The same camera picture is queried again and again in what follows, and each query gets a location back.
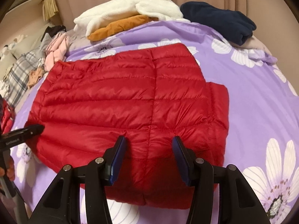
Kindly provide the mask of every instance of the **puffer jacket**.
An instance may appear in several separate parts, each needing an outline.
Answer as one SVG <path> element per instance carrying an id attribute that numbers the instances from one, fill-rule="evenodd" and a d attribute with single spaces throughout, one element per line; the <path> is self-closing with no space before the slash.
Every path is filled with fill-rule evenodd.
<path id="1" fill-rule="evenodd" d="M 14 120 L 14 109 L 8 106 L 7 102 L 0 95 L 0 132 L 3 134 L 10 132 Z"/>
<path id="2" fill-rule="evenodd" d="M 128 149 L 107 198 L 187 209 L 193 189 L 180 177 L 172 138 L 222 166 L 228 91 L 204 80 L 183 44 L 60 61 L 37 93 L 26 125 L 32 124 L 45 130 L 27 144 L 56 172 L 88 164 L 126 136 Z"/>

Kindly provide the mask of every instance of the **metal rivet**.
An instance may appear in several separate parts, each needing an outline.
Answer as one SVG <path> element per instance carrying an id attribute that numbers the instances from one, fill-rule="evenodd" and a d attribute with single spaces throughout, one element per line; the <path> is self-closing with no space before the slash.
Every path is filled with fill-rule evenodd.
<path id="1" fill-rule="evenodd" d="M 69 171 L 71 169 L 71 165 L 65 165 L 64 167 L 63 167 L 63 170 L 64 171 Z"/>
<path id="2" fill-rule="evenodd" d="M 228 165 L 228 168 L 232 171 L 235 171 L 237 169 L 237 167 L 234 164 Z"/>
<path id="3" fill-rule="evenodd" d="M 104 161 L 104 159 L 102 158 L 102 157 L 98 157 L 96 160 L 95 160 L 95 162 L 97 163 L 97 164 L 100 164 L 100 163 L 102 163 Z"/>
<path id="4" fill-rule="evenodd" d="M 204 159 L 202 159 L 202 158 L 196 158 L 195 161 L 196 161 L 197 163 L 199 163 L 199 164 L 204 163 Z"/>

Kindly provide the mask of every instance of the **clamp jaw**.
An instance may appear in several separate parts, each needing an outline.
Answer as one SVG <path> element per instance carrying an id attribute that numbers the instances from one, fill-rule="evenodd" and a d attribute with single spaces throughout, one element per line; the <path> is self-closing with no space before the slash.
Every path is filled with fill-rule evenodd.
<path id="1" fill-rule="evenodd" d="M 112 186 L 117 180 L 126 148 L 125 137 L 119 136 L 103 157 L 82 167 L 65 165 L 42 196 L 28 224 L 81 224 L 80 184 L 85 184 L 88 224 L 112 224 L 105 186 Z"/>
<path id="2" fill-rule="evenodd" d="M 44 131 L 44 126 L 42 125 L 31 125 L 23 129 L 13 130 L 6 134 L 1 134 L 0 129 L 0 167 L 7 171 L 8 162 L 10 159 L 10 148 L 24 143 L 26 140 L 41 134 Z M 0 178 L 0 183 L 3 188 L 1 191 L 7 198 L 13 199 L 16 207 L 14 208 L 14 213 L 16 217 L 17 224 L 27 224 L 28 216 L 24 205 L 24 200 L 20 194 L 20 191 L 15 186 L 14 182 L 10 182 L 8 177 L 4 175 Z M 11 223 L 10 215 L 6 210 L 3 210 L 3 220 L 7 223 Z"/>
<path id="3" fill-rule="evenodd" d="M 217 167 L 196 158 L 178 136 L 172 140 L 172 150 L 182 180 L 195 187 L 186 224 L 210 224 L 214 184 L 220 186 L 218 224 L 270 224 L 262 204 L 235 165 Z"/>

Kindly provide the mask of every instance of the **finger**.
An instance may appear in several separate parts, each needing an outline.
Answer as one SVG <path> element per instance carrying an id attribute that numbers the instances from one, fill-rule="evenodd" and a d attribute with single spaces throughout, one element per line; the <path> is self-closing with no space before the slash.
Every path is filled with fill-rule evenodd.
<path id="1" fill-rule="evenodd" d="M 6 171 L 6 175 L 9 179 L 12 178 L 14 176 L 14 174 L 15 174 L 15 171 L 11 168 Z"/>
<path id="2" fill-rule="evenodd" d="M 16 179 L 16 176 L 14 174 L 11 178 L 9 178 L 9 181 L 13 182 L 15 179 Z"/>
<path id="3" fill-rule="evenodd" d="M 3 168 L 0 167 L 0 177 L 3 177 L 5 175 L 5 171 Z"/>
<path id="4" fill-rule="evenodd" d="M 14 168 L 14 167 L 15 167 L 15 162 L 14 162 L 13 158 L 10 157 L 10 159 L 9 159 L 9 168 Z"/>

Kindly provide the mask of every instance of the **tassel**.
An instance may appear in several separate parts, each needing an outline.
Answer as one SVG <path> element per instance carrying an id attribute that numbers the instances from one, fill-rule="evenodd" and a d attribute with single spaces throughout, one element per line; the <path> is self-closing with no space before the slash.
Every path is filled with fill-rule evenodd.
<path id="1" fill-rule="evenodd" d="M 55 0 L 43 0 L 42 1 L 42 15 L 44 21 L 49 20 L 51 17 L 58 13 L 58 7 Z"/>

